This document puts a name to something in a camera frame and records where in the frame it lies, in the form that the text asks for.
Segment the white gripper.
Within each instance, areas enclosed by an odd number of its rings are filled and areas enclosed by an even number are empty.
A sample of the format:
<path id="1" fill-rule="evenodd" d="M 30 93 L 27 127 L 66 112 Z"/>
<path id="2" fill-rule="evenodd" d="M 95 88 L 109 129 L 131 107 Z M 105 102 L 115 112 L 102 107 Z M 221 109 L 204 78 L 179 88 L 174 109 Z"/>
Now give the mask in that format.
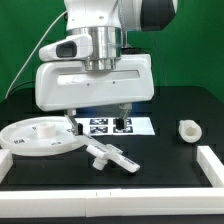
<path id="1" fill-rule="evenodd" d="M 75 119 L 78 108 L 120 104 L 117 129 L 125 129 L 132 102 L 148 101 L 154 95 L 151 57 L 123 55 L 111 71 L 87 71 L 81 61 L 51 62 L 36 74 L 36 104 L 43 111 L 65 110 L 74 135 L 83 134 Z"/>

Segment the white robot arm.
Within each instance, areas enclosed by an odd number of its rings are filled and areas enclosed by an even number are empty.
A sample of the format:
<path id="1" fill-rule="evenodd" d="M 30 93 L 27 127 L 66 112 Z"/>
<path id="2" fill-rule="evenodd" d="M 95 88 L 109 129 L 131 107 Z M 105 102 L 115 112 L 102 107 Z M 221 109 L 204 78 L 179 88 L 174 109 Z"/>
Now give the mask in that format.
<path id="1" fill-rule="evenodd" d="M 151 57 L 132 53 L 129 31 L 160 31 L 175 17 L 178 0 L 64 0 L 67 36 L 39 50 L 36 104 L 44 111 L 63 110 L 73 133 L 78 108 L 117 104 L 120 130 L 132 104 L 154 95 Z"/>

